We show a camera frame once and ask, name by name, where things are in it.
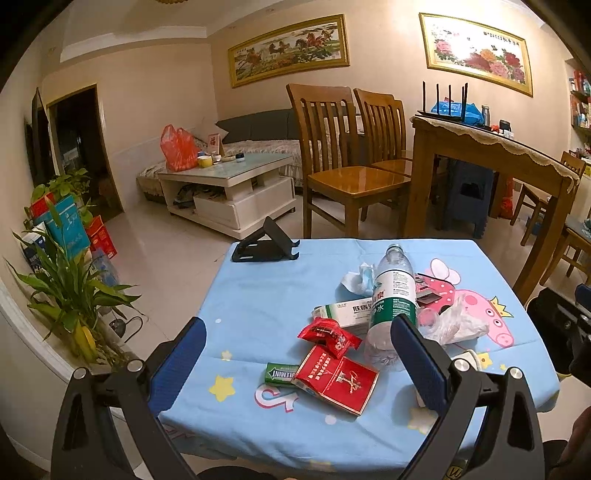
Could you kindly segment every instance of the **bottle label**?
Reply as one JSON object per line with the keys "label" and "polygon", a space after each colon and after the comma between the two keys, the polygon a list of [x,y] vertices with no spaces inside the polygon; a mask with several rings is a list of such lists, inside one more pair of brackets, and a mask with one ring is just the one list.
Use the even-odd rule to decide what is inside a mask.
{"label": "bottle label", "polygon": [[388,270],[375,279],[370,328],[378,323],[391,322],[404,313],[417,325],[417,292],[414,278],[402,270]]}

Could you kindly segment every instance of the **red snack wrapper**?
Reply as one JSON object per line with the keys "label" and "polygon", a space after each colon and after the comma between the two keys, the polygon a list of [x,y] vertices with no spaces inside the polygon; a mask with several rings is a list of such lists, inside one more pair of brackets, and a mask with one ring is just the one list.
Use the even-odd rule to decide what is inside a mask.
{"label": "red snack wrapper", "polygon": [[348,358],[337,359],[314,345],[291,383],[321,400],[361,415],[374,391],[378,373]]}
{"label": "red snack wrapper", "polygon": [[358,349],[361,338],[343,330],[333,319],[316,317],[297,336],[309,342],[324,345],[336,358],[343,358],[349,347]]}

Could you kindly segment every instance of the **wooden chair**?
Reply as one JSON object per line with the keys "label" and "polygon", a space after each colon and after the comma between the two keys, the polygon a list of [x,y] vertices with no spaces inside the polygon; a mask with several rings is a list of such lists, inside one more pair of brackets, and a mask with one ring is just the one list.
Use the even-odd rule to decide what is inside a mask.
{"label": "wooden chair", "polygon": [[[394,99],[394,96],[389,93],[367,92],[358,88],[353,91],[361,110],[363,130],[368,139],[369,165],[408,177],[408,180],[400,185],[404,188],[403,194],[407,195],[412,172],[412,159],[407,158],[406,125],[402,102]],[[393,200],[384,203],[391,208],[395,208],[397,205]],[[404,222],[406,204],[399,202],[398,206],[401,209],[400,222]],[[361,210],[362,222],[367,218],[367,212],[367,207]]]}
{"label": "wooden chair", "polygon": [[[287,92],[300,129],[304,238],[312,235],[312,212],[343,229],[347,237],[357,238],[359,209],[392,198],[407,178],[358,165],[359,138],[349,87],[290,83]],[[349,130],[346,141],[345,122]],[[344,205],[345,222],[314,205],[313,191]]]}
{"label": "wooden chair", "polygon": [[[560,163],[565,167],[571,169],[579,178],[583,176],[583,172],[585,171],[585,161],[581,160],[580,158],[574,157],[569,153],[564,152],[562,154],[562,158],[560,159]],[[531,200],[534,204],[531,205],[530,203],[525,203],[525,198],[527,197],[528,200]],[[521,246],[524,247],[527,239],[530,237],[531,232],[534,229],[535,224],[538,221],[538,218],[541,213],[545,213],[546,209],[548,208],[548,195],[543,190],[540,190],[536,187],[532,187],[527,183],[524,183],[521,186],[521,194],[519,195],[519,200],[517,200],[517,205],[515,206],[515,213],[513,214],[513,218],[511,219],[510,224],[515,225],[517,221],[517,216],[519,215],[519,211],[521,210],[521,206],[525,205],[526,207],[534,209],[533,213],[531,214],[530,224],[527,226],[523,238],[521,239]]]}
{"label": "wooden chair", "polygon": [[[587,218],[591,217],[591,210],[589,210],[589,214]],[[572,247],[574,249],[573,258],[567,256],[568,248]],[[583,273],[587,275],[587,280],[585,281],[585,285],[591,285],[591,266],[583,265],[578,263],[579,255],[581,252],[584,251],[587,255],[591,256],[591,239],[585,235],[583,232],[583,224],[579,222],[576,218],[568,215],[566,217],[566,222],[564,223],[564,228],[562,230],[562,235],[558,240],[558,244],[556,245],[556,250],[554,250],[554,256],[550,261],[550,265],[546,269],[544,275],[540,280],[540,284],[544,285],[546,281],[550,278],[550,275],[558,266],[560,260],[565,260],[569,263],[569,269],[566,271],[566,276],[570,277],[570,274],[573,272],[573,269],[576,267]]]}

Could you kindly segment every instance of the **doorway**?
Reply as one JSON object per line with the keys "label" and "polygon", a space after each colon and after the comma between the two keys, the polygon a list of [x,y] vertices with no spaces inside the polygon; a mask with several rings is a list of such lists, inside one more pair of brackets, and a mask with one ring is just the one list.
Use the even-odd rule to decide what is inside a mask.
{"label": "doorway", "polygon": [[111,175],[100,125],[96,85],[48,105],[54,150],[60,173],[85,168],[90,177],[84,201],[104,222],[123,212]]}

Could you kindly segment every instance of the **yellow crown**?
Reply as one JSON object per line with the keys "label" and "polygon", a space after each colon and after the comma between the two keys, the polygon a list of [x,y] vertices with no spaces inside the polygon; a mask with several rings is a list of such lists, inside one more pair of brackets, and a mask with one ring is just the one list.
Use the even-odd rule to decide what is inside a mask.
{"label": "yellow crown", "polygon": [[513,317],[512,314],[510,314],[509,312],[507,312],[505,310],[505,305],[501,305],[499,303],[499,299],[498,298],[493,298],[491,300],[492,306],[496,309],[497,312],[499,312],[499,315],[501,315],[501,317]]}

